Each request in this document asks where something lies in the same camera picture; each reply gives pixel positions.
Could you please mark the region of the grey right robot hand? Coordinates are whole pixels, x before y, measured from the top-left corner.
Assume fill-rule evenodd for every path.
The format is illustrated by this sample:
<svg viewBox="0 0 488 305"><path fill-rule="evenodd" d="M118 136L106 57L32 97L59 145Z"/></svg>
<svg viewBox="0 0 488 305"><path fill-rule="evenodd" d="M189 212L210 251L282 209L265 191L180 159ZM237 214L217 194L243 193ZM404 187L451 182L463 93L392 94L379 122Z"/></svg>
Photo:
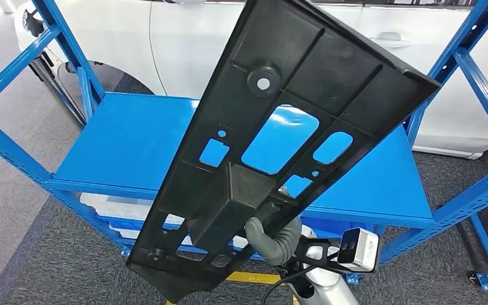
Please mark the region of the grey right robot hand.
<svg viewBox="0 0 488 305"><path fill-rule="evenodd" d="M261 255L264 260L273 265L280 266L286 260L287 248L282 236L270 237L264 232L261 221L251 217L245 224L245 232L248 244Z"/></svg>

